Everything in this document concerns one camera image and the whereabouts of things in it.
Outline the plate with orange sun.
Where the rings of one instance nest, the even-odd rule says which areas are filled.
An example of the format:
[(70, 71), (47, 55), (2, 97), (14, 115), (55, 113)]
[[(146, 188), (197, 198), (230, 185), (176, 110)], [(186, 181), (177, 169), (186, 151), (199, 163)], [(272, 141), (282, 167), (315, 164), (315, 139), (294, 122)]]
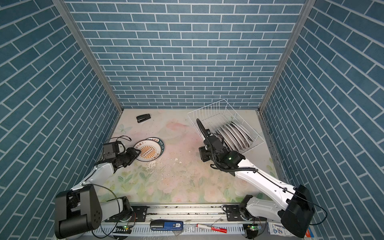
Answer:
[(140, 162), (151, 162), (157, 159), (162, 151), (160, 144), (153, 140), (142, 140), (134, 145), (134, 148), (141, 153), (137, 157)]

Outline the white wire dish rack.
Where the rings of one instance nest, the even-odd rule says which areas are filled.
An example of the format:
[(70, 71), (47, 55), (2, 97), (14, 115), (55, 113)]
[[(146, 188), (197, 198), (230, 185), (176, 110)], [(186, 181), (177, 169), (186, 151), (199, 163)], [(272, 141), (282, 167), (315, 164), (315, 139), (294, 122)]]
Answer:
[(193, 110), (188, 113), (188, 117), (202, 139), (205, 137), (200, 131), (197, 119), (205, 129), (222, 139), (228, 150), (245, 154), (265, 142), (263, 137), (226, 100), (219, 100)]

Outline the plate with green rim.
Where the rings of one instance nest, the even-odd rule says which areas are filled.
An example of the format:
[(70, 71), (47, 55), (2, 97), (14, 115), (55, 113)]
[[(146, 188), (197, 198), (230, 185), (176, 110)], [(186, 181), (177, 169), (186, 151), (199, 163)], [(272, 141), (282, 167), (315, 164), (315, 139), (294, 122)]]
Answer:
[(165, 144), (164, 144), (164, 142), (161, 139), (155, 138), (155, 137), (147, 138), (147, 140), (155, 141), (155, 142), (157, 142), (160, 145), (160, 147), (161, 147), (160, 157), (161, 157), (163, 155), (164, 151), (165, 151)]

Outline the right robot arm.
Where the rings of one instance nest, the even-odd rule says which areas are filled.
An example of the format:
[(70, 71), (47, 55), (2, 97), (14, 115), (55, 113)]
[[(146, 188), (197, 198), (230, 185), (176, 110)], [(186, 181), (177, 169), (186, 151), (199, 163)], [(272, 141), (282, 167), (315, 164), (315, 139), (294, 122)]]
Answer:
[(274, 204), (261, 204), (255, 197), (243, 200), (245, 218), (264, 217), (279, 221), (287, 231), (303, 238), (315, 214), (310, 191), (303, 185), (294, 187), (252, 164), (244, 155), (228, 151), (214, 135), (206, 136), (199, 149), (202, 161), (212, 161), (212, 168), (229, 173), (261, 190)]

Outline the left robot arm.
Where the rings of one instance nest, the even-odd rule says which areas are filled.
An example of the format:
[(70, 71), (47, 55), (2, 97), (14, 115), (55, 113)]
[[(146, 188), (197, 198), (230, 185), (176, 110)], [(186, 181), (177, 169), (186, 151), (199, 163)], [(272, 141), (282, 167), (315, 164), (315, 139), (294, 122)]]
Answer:
[(97, 162), (94, 170), (71, 189), (60, 192), (55, 198), (55, 235), (58, 239), (78, 238), (86, 232), (98, 229), (105, 220), (130, 221), (134, 215), (127, 197), (105, 188), (113, 198), (101, 203), (97, 191), (120, 168), (136, 160), (141, 151), (127, 148), (124, 153), (109, 153), (107, 159)]

